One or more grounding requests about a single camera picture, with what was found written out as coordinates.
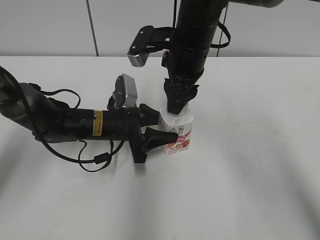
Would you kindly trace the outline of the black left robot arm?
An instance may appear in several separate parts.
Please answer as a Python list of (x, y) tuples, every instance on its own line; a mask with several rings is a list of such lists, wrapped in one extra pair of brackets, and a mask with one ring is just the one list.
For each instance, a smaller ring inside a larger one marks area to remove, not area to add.
[(109, 164), (129, 143), (135, 163), (144, 163), (150, 150), (177, 141), (178, 134), (153, 129), (160, 113), (146, 104), (137, 105), (136, 82), (121, 74), (105, 110), (70, 107), (54, 99), (54, 93), (43, 91), (34, 83), (18, 82), (6, 69), (0, 70), (0, 113), (30, 130), (48, 150), (52, 144), (108, 141), (110, 151), (95, 156), (94, 164)]

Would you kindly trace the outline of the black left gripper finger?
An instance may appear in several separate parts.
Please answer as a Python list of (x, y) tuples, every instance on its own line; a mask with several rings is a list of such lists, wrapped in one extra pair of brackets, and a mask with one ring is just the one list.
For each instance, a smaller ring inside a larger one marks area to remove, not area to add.
[(155, 126), (159, 123), (160, 112), (141, 103), (139, 105), (140, 118), (139, 124), (141, 127)]
[(142, 134), (143, 151), (147, 153), (155, 148), (176, 143), (178, 136), (175, 132), (165, 132), (147, 127)]

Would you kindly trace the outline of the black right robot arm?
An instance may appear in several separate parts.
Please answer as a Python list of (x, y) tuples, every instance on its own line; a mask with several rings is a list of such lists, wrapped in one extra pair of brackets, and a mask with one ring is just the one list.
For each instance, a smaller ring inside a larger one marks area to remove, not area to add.
[(232, 47), (237, 57), (319, 55), (317, 0), (182, 0), (175, 4), (162, 66), (169, 113), (178, 115), (198, 92), (211, 50)]

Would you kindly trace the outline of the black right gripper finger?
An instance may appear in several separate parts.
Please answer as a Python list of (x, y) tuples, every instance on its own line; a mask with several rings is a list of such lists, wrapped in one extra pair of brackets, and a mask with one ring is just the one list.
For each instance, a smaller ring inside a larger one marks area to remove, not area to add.
[(195, 84), (192, 86), (192, 88), (186, 94), (185, 103), (188, 103), (189, 101), (193, 100), (197, 96), (198, 87), (199, 87), (198, 84)]
[(195, 85), (195, 75), (168, 73), (164, 81), (164, 91), (167, 97), (167, 110), (178, 115), (184, 106), (188, 91)]

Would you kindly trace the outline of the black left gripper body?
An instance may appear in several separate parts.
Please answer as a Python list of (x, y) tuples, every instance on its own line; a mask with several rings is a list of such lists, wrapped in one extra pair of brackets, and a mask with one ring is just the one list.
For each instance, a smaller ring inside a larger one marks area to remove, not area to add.
[(115, 150), (111, 150), (114, 156), (125, 142), (129, 143), (133, 161), (136, 164), (144, 164), (147, 159), (145, 152), (145, 139), (142, 134), (139, 120), (140, 110), (133, 108), (115, 107), (115, 99), (110, 97), (107, 104), (107, 111), (103, 113), (102, 136), (110, 142), (119, 141), (120, 144)]

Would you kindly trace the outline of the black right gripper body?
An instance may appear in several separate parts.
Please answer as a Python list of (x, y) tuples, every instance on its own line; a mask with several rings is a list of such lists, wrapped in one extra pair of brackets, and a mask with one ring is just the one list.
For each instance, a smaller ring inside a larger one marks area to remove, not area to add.
[(167, 68), (166, 83), (195, 83), (203, 75), (208, 56), (205, 44), (167, 43), (161, 65)]

